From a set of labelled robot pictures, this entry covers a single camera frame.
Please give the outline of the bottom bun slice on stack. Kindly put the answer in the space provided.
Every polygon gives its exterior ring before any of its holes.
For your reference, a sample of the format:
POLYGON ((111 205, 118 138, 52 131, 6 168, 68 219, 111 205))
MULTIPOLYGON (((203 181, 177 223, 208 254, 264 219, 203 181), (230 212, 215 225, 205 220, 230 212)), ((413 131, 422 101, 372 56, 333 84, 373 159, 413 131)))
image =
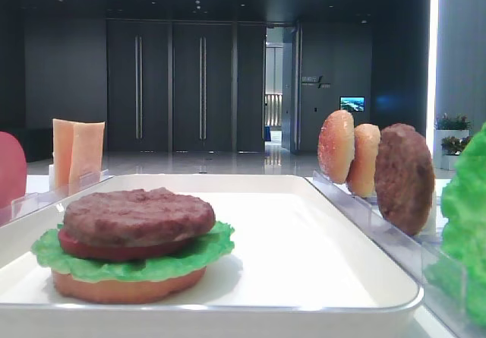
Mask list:
POLYGON ((88 283, 76 280, 71 274, 52 271, 52 279, 55 289, 64 297, 99 304, 144 304, 157 302, 171 294, 191 288, 200 281, 205 272, 204 267, 184 276, 158 282, 103 280, 88 283))

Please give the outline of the red tomato slice on stack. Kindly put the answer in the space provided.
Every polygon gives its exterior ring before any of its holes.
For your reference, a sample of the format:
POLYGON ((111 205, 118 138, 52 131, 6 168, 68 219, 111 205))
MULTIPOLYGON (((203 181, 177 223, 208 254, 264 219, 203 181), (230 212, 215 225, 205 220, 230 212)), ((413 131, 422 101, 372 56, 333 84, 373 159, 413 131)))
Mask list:
POLYGON ((111 262, 144 260, 173 254, 193 242, 192 238, 178 242, 168 242, 147 247, 103 247, 87 245, 72 238, 64 228, 58 232, 58 240, 62 250, 74 257, 96 259, 111 262))

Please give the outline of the green lettuce leaf standing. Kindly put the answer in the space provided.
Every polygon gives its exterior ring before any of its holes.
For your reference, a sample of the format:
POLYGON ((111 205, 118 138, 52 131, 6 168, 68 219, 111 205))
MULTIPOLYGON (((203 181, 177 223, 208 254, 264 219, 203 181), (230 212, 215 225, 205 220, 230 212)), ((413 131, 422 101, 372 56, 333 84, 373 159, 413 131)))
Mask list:
POLYGON ((456 162, 456 175, 443 188, 441 212, 446 257, 425 271, 428 281, 456 301, 469 318, 485 326, 485 128, 472 137, 456 162))

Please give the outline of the wall monitor screen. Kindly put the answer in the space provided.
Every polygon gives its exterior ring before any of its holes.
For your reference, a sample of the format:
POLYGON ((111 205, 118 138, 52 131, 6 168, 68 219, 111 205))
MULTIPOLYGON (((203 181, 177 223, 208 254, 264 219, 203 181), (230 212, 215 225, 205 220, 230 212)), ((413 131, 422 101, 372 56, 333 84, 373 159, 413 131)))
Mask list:
POLYGON ((365 110, 365 98, 363 96, 341 96, 339 108, 349 112, 363 112, 365 110))

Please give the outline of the orange cheese slice front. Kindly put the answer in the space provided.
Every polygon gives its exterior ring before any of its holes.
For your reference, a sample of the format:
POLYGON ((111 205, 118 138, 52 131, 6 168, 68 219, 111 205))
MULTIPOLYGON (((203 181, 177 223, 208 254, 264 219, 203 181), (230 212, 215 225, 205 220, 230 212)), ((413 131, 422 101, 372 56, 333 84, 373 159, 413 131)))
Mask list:
POLYGON ((97 183, 103 158, 104 122, 74 123, 74 135, 69 174, 69 195, 85 186, 97 183))

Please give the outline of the brown meat patty standing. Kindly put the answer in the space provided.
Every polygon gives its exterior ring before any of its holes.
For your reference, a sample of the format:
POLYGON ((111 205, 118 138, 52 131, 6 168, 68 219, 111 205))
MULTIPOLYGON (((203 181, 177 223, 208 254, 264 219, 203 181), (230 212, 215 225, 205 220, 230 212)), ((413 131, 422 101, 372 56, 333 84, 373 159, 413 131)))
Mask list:
POLYGON ((374 176, 383 218, 406 235, 427 222, 434 192, 434 167, 425 138, 402 123, 384 128, 374 176))

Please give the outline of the red tomato slice standing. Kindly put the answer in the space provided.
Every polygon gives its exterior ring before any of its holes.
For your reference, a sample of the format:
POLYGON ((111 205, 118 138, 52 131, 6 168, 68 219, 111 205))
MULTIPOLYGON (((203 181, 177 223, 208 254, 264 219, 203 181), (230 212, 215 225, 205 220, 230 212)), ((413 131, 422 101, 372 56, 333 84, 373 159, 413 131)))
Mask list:
POLYGON ((19 141, 7 132, 1 132, 1 208, 23 197, 27 186, 27 162, 19 141))

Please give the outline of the orange cheese slice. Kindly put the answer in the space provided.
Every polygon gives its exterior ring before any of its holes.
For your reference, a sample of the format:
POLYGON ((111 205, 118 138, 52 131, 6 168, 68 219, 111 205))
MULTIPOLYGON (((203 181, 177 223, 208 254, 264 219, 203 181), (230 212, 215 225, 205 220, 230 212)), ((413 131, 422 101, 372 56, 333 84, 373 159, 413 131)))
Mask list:
POLYGON ((52 125, 55 188, 60 188, 69 183, 74 122, 54 118, 52 125))
POLYGON ((74 123, 74 135, 69 174, 69 195, 85 186, 97 183, 103 158, 104 122, 74 123))

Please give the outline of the sesame bun top standing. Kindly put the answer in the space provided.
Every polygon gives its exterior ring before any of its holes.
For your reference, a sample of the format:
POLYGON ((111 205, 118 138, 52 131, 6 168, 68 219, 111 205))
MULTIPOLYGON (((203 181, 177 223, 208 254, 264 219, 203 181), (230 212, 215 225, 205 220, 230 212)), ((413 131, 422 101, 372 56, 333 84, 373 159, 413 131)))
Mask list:
POLYGON ((344 184, 355 156, 354 119, 346 110, 332 112, 323 122, 317 158, 320 169, 332 182, 344 184))

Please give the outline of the green lettuce leaf on stack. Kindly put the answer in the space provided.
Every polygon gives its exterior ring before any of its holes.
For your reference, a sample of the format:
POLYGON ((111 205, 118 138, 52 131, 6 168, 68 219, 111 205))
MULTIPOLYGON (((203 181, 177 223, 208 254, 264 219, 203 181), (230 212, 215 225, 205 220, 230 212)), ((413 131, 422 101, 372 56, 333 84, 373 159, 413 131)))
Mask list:
POLYGON ((231 240, 234 228, 218 221, 207 234, 197 237, 174 255, 141 261, 107 262, 67 254, 60 246, 57 232, 58 229, 49 229, 32 244, 31 252, 37 263, 88 283, 104 280, 159 282, 184 276, 231 253, 235 246, 231 240))

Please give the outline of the bun slice standing right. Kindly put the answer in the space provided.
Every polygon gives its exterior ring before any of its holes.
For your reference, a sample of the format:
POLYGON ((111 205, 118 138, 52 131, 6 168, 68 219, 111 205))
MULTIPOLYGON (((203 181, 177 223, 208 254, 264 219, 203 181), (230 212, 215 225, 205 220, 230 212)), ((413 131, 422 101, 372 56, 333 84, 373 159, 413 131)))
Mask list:
POLYGON ((346 186, 359 197, 370 197, 374 192, 380 129, 376 125, 361 124, 355 128, 354 135, 355 157, 351 162, 346 186))

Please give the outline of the brown meat patty on stack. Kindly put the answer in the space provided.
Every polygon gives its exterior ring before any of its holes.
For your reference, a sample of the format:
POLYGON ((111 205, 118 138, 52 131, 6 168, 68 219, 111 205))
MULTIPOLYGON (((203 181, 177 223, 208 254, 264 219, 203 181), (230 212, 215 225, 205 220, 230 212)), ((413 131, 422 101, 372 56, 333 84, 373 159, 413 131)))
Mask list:
POLYGON ((103 247, 179 242, 209 232, 215 223, 209 203, 166 188, 95 192, 71 202, 64 215, 71 237, 103 247))

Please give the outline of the orange cheese slice rear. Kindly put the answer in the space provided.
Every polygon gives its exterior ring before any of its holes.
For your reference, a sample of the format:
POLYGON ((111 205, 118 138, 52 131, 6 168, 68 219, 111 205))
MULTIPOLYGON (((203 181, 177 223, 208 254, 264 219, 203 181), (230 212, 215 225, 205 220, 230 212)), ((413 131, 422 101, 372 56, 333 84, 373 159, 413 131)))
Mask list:
POLYGON ((74 122, 54 118, 52 125, 55 188, 60 188, 69 183, 74 122))

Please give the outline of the dark double doors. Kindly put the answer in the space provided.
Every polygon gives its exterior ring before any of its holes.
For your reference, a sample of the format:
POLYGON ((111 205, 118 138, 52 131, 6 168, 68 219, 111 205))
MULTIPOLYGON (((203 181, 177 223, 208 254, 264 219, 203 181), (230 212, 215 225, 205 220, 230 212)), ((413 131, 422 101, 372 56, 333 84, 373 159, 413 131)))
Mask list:
POLYGON ((111 151, 264 148, 263 24, 107 23, 111 151))

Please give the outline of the white rectangular tray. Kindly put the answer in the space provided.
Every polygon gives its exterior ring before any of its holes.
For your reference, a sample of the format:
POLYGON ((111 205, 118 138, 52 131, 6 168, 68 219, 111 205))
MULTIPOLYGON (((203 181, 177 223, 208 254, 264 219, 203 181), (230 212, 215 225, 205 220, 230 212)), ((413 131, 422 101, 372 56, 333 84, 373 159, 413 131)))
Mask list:
POLYGON ((3 337, 398 337, 421 285, 308 180, 293 175, 120 175, 107 192, 166 187, 209 202, 233 252, 193 288, 151 305, 60 296, 30 246, 66 201, 1 229, 3 337))

